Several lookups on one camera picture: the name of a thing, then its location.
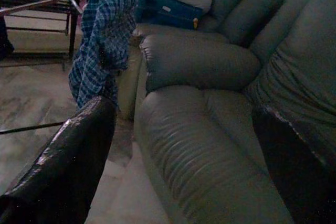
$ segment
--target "wrinkled leather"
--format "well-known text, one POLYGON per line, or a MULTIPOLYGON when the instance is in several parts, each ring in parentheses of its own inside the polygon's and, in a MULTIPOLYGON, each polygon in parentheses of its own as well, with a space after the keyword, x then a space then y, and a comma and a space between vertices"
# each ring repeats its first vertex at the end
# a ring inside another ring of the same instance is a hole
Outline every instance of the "wrinkled leather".
POLYGON ((292 223, 268 174, 260 169, 260 150, 249 150, 255 136, 238 143, 233 137, 241 125, 222 127, 250 116, 247 100, 232 94, 226 103, 241 109, 219 119, 216 111, 230 109, 212 100, 214 95, 223 98, 231 91, 169 86, 151 92, 141 107, 137 139, 150 152, 172 200, 189 223, 292 223))
POLYGON ((214 40, 223 43, 228 43, 228 39, 219 33, 206 33, 198 30, 189 30, 172 26, 156 25, 140 23, 136 25, 136 29, 133 32, 135 37, 146 37, 153 34, 165 34, 170 36, 176 36, 181 39, 185 37, 192 37, 201 40, 214 40))
POLYGON ((292 124, 308 125, 309 146, 336 169, 336 0, 310 0, 246 94, 292 124))
POLYGON ((30 170, 0 197, 0 223, 84 223, 114 126, 114 105, 103 97, 67 120, 30 170))
POLYGON ((147 64, 147 92, 169 85, 241 90, 260 69, 249 50, 211 40, 150 35, 140 47, 147 64))
POLYGON ((219 25, 231 44, 247 47, 285 0, 241 0, 219 25))
POLYGON ((264 65, 288 36, 293 23, 309 0, 287 0, 250 45, 249 49, 264 65))

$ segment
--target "sofa backrest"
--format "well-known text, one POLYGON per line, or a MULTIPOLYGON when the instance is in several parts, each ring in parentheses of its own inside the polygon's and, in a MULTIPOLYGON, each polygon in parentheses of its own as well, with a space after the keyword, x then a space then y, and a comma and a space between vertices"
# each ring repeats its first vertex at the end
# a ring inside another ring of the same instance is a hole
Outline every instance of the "sofa backrest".
POLYGON ((249 49, 258 57, 261 64, 268 62, 279 44, 288 36, 292 25, 310 0, 287 0, 264 27, 249 49))
POLYGON ((229 42, 249 46, 284 0, 212 0, 199 30, 217 31, 229 42))
MULTIPOLYGON (((312 151, 335 170, 336 0, 301 0, 300 5, 297 1, 290 3, 293 12, 286 6, 286 12, 279 12, 276 20, 282 23, 272 21, 277 28, 285 24, 282 39, 245 94, 255 105, 266 104, 279 111, 312 151)), ((262 36, 268 35, 274 44, 276 38, 270 34, 262 36)), ((265 62, 269 48, 266 53, 252 48, 266 56, 260 57, 265 62)))
POLYGON ((264 66, 244 92, 254 105, 274 111, 289 126, 267 119, 257 129, 264 138, 261 142, 270 140, 262 147, 271 177, 295 223, 332 223, 336 217, 330 211, 336 198, 336 0, 288 1, 251 50, 264 66), (282 132, 287 135, 279 137, 282 132), (283 167, 288 169, 281 174, 283 167), (309 181, 311 176, 319 181, 309 181))

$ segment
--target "marble floor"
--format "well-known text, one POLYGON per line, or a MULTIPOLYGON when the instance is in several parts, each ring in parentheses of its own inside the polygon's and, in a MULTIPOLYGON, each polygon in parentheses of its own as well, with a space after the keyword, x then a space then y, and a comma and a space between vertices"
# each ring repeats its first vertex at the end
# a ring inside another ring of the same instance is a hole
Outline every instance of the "marble floor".
MULTIPOLYGON (((36 59, 0 61, 0 131, 62 122, 71 117, 75 103, 68 87, 70 64, 65 65, 65 71, 59 63, 13 67, 23 63, 36 63, 36 59)), ((1 194, 29 168, 58 128, 0 135, 1 194)), ((86 223, 170 223, 145 172, 132 122, 117 120, 86 223)))

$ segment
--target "blue checkered shirt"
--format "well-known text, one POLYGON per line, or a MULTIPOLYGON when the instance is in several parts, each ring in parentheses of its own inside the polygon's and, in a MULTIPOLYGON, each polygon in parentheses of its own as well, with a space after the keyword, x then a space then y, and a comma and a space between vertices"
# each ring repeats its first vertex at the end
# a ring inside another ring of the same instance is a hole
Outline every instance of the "blue checkered shirt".
POLYGON ((89 0, 82 16, 82 41, 69 74, 78 109, 98 95, 118 106, 114 76, 127 68, 134 8, 135 0, 89 0))

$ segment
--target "leather upholstery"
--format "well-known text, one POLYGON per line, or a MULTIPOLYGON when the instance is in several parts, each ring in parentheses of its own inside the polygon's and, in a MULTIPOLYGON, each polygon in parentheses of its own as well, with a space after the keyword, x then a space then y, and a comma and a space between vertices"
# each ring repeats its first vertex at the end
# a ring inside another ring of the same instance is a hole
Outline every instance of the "leather upholstery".
MULTIPOLYGON (((213 0, 211 10, 207 15, 202 17, 197 30, 154 24, 137 24, 136 30, 133 33, 133 38, 136 39, 131 41, 131 45, 137 48, 139 40, 149 35, 168 35, 169 38, 166 38, 166 44, 174 44, 176 40, 188 38, 191 40, 211 40, 221 42, 222 44, 231 43, 248 47, 283 1, 213 0)), ((130 59, 138 57, 139 54, 139 51, 132 50, 130 59)), ((133 69, 138 71, 126 70, 119 78, 122 81, 119 81, 118 102, 120 115, 125 119, 132 118, 134 107, 137 107, 136 104, 141 103, 144 98, 145 90, 140 89, 140 87, 143 87, 141 79, 144 76, 140 76, 140 74, 145 69, 138 69, 141 60, 137 60, 136 67, 133 67, 133 69)))
POLYGON ((171 215, 164 204, 174 223, 293 222, 268 175, 251 111, 271 102, 295 122, 317 125, 314 144, 322 143, 333 164, 334 17, 335 0, 289 0, 250 50, 146 37, 149 94, 136 113, 135 137, 155 167, 158 195, 182 211, 171 215))
POLYGON ((141 48, 147 65, 148 92, 183 84, 241 90, 260 69, 258 59, 249 50, 217 41, 150 35, 141 48))

